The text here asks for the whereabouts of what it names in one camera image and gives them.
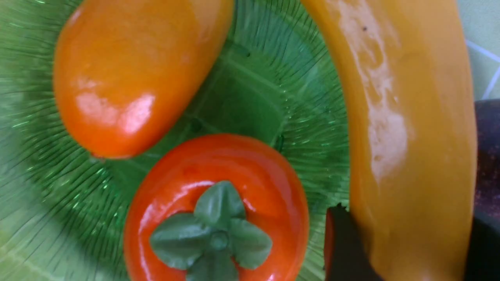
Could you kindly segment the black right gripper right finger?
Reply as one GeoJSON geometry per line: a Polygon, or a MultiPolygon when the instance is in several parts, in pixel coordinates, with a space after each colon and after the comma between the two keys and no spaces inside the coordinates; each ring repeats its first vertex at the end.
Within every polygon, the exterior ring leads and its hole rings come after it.
{"type": "Polygon", "coordinates": [[[500,280],[499,222],[483,212],[474,213],[464,280],[500,280]]]}

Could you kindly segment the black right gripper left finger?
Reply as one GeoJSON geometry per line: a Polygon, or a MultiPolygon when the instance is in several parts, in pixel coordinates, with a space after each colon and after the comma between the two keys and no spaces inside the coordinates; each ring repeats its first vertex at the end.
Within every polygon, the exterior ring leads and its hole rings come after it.
{"type": "Polygon", "coordinates": [[[341,203],[327,209],[324,271],[326,281],[381,281],[364,251],[358,228],[341,203]]]}

